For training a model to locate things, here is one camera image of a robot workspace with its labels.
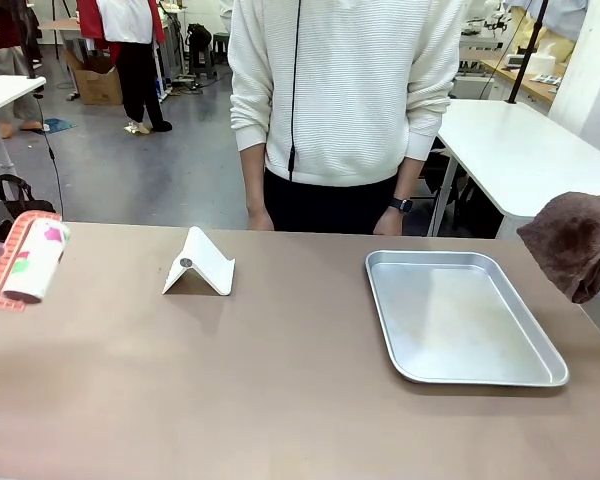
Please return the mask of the person's left hand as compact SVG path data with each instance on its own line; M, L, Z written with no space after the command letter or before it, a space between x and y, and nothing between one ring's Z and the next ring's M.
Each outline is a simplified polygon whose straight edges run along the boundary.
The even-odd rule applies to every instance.
M389 207L380 217L373 230L374 235L401 236L404 215L394 207Z

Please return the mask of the person's right hand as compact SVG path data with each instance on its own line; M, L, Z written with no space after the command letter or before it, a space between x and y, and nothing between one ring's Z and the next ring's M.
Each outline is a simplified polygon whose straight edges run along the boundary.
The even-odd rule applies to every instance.
M253 231L274 231L275 226L264 205L248 207L248 228Z

